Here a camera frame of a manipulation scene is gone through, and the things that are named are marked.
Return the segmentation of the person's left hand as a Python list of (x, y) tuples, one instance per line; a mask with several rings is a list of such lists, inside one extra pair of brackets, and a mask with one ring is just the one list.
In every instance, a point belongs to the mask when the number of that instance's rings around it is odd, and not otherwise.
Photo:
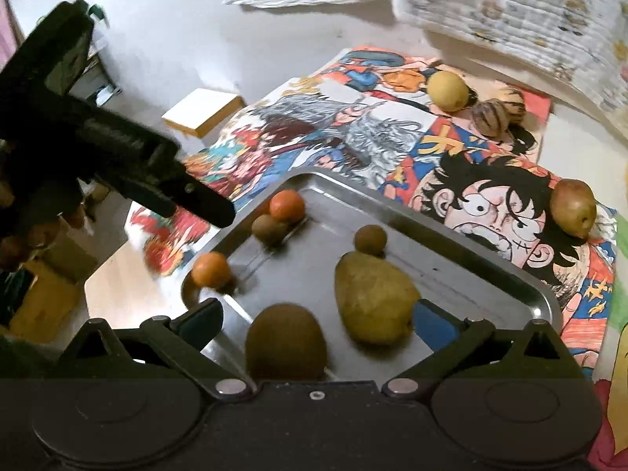
[(17, 270), (40, 251), (49, 249), (61, 232), (69, 226), (79, 230), (84, 225), (83, 202), (76, 206), (43, 215), (33, 206), (15, 208), (17, 198), (5, 181), (1, 182), (1, 268)]

